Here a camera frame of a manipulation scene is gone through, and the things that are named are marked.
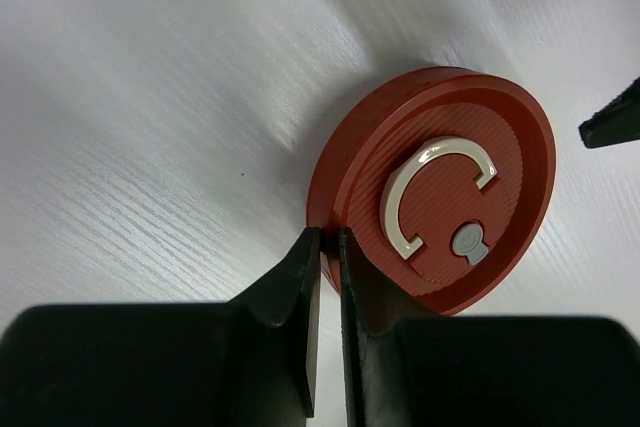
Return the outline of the red round lid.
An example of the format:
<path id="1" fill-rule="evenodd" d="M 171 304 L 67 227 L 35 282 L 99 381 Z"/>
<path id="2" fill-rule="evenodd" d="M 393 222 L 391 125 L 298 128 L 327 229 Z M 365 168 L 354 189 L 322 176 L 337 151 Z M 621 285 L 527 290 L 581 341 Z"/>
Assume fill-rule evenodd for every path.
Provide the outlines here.
<path id="1" fill-rule="evenodd" d="M 549 120 L 523 87 L 463 68 L 423 68 L 382 84 L 339 123 L 311 177 L 306 221 L 325 233 L 322 269 L 333 287 L 346 227 L 409 295 L 453 315 L 522 258 L 555 167 Z"/>

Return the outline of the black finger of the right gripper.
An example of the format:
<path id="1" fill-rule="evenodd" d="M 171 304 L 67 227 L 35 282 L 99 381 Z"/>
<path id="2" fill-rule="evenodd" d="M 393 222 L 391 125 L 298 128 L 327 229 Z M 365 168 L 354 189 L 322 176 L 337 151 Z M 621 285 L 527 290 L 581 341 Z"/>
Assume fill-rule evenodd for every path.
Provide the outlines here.
<path id="1" fill-rule="evenodd" d="M 583 145 L 588 149 L 639 140 L 640 78 L 620 95 L 579 126 Z"/>

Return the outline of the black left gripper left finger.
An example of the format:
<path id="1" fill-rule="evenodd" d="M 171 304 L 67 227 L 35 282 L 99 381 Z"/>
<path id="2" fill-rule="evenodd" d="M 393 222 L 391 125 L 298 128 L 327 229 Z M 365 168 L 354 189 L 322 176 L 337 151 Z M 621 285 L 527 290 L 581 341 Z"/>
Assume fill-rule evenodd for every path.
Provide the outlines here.
<path id="1" fill-rule="evenodd" d="M 321 233 L 226 302 L 50 304 L 1 337 L 5 426 L 303 426 Z"/>

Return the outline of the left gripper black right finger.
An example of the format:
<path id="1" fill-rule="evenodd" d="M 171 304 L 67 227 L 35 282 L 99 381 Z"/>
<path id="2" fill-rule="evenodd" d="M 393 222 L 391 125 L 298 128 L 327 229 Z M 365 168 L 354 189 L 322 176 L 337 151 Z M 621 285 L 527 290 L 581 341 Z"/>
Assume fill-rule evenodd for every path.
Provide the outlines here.
<path id="1" fill-rule="evenodd" d="M 352 426 L 635 426 L 639 344 L 597 316 L 453 316 L 339 235 Z"/>

